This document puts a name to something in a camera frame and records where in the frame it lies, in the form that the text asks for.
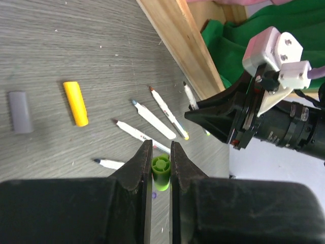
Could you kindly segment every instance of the yellow marker cap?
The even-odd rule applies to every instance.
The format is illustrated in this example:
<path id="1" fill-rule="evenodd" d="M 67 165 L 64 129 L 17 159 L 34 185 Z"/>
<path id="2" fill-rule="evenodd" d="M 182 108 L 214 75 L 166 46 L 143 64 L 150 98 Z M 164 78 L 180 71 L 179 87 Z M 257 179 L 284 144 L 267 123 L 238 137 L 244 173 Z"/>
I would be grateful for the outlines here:
<path id="1" fill-rule="evenodd" d="M 63 83 L 63 86 L 66 91 L 76 125 L 79 127 L 86 126 L 88 124 L 87 110 L 78 82 L 67 81 Z"/>

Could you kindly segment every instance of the table surface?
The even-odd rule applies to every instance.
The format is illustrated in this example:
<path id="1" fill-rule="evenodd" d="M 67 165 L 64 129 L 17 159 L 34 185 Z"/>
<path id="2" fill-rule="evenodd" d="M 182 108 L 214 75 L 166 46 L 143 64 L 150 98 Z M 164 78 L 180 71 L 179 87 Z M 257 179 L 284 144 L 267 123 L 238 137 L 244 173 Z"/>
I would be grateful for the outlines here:
<path id="1" fill-rule="evenodd" d="M 106 177 L 93 158 L 126 162 L 141 145 L 116 127 L 127 122 L 170 146 L 138 114 L 136 99 L 175 129 L 153 100 L 160 93 L 188 130 L 189 158 L 210 176 L 229 174 L 229 147 L 184 119 L 185 80 L 135 0 L 3 0 L 0 2 L 0 180 Z M 75 126 L 62 82 L 79 82 L 89 125 Z M 26 91 L 35 131 L 15 135 L 9 91 Z M 169 243 L 169 191 L 153 199 L 152 243 Z"/>

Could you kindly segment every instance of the green marker cap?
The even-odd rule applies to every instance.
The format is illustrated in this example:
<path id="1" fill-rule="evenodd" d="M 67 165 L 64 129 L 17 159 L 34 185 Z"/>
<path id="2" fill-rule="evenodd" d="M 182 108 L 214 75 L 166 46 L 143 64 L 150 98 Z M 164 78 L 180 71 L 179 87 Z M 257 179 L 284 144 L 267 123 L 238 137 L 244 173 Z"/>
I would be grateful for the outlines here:
<path id="1" fill-rule="evenodd" d="M 155 157 L 151 161 L 153 182 L 158 191 L 165 191 L 169 187 L 169 177 L 171 176 L 171 161 L 169 155 L 163 154 Z"/>

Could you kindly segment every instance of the white pen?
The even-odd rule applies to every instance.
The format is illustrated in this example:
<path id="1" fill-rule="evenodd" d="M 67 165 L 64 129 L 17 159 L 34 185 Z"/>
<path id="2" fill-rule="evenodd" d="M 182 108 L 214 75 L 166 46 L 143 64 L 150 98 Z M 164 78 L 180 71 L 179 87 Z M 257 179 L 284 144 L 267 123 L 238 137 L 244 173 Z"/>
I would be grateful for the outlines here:
<path id="1" fill-rule="evenodd" d="M 94 161 L 99 165 L 102 165 L 103 167 L 109 169 L 119 169 L 124 165 L 124 163 L 122 162 L 117 162 L 117 161 L 107 160 L 107 159 L 94 159 Z"/>
<path id="2" fill-rule="evenodd" d="M 162 145 L 161 143 L 153 140 L 152 138 L 145 135 L 141 131 L 138 131 L 137 129 L 133 128 L 132 126 L 129 126 L 127 123 L 124 123 L 122 121 L 118 121 L 117 119 L 114 119 L 113 122 L 116 123 L 117 126 L 119 126 L 125 132 L 129 133 L 134 138 L 137 138 L 140 141 L 152 140 L 153 148 L 157 147 L 158 149 L 160 149 L 160 150 L 162 150 L 162 151 L 164 151 L 164 152 L 166 152 L 168 154 L 171 154 L 170 148 L 168 148 L 168 147 Z"/>
<path id="3" fill-rule="evenodd" d="M 179 124 L 179 122 L 176 120 L 176 117 L 172 114 L 171 110 L 168 108 L 167 104 L 163 101 L 161 96 L 158 92 L 156 92 L 152 87 L 149 87 L 153 98 L 156 100 L 157 104 L 161 108 L 161 110 L 164 112 L 164 114 L 167 116 L 169 121 L 173 124 L 173 126 L 177 129 L 179 134 L 184 137 L 185 140 L 189 139 L 188 133 L 183 129 L 183 127 Z"/>
<path id="4" fill-rule="evenodd" d="M 189 100 L 189 104 L 190 104 L 191 108 L 193 110 L 198 110 L 199 106 L 197 104 L 197 100 L 194 97 L 194 94 L 191 91 L 191 88 L 189 88 L 189 86 L 186 84 L 185 81 L 183 81 L 183 85 L 184 85 L 184 90 L 185 90 L 185 93 L 186 93 L 187 98 Z M 205 129 L 203 129 L 203 130 L 204 130 L 204 133 L 207 134 L 208 136 L 211 135 L 210 132 L 208 132 L 207 130 L 205 130 Z"/>
<path id="5" fill-rule="evenodd" d="M 137 108 L 138 114 L 142 116 L 146 121 L 151 123 L 157 130 L 159 130 L 164 136 L 172 140 L 176 138 L 176 134 L 171 131 L 163 122 L 160 121 L 152 112 L 149 111 L 145 106 L 141 105 L 135 100 L 132 100 L 133 105 Z"/>

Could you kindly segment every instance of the wooden board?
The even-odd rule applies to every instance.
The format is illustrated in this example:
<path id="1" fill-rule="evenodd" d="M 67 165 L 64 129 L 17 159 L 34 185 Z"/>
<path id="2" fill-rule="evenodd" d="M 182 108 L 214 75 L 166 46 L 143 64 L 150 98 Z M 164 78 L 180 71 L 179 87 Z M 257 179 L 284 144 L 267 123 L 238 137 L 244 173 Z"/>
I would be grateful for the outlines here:
<path id="1" fill-rule="evenodd" d="M 200 99 L 224 90 L 186 0 L 137 0 Z"/>
<path id="2" fill-rule="evenodd" d="M 245 6 L 241 5 L 222 5 L 226 21 L 240 24 L 247 19 Z"/>
<path id="3" fill-rule="evenodd" d="M 219 20 L 221 23 L 226 21 L 222 5 L 216 2 L 192 2 L 188 3 L 188 7 L 200 31 L 204 29 L 210 19 Z"/>

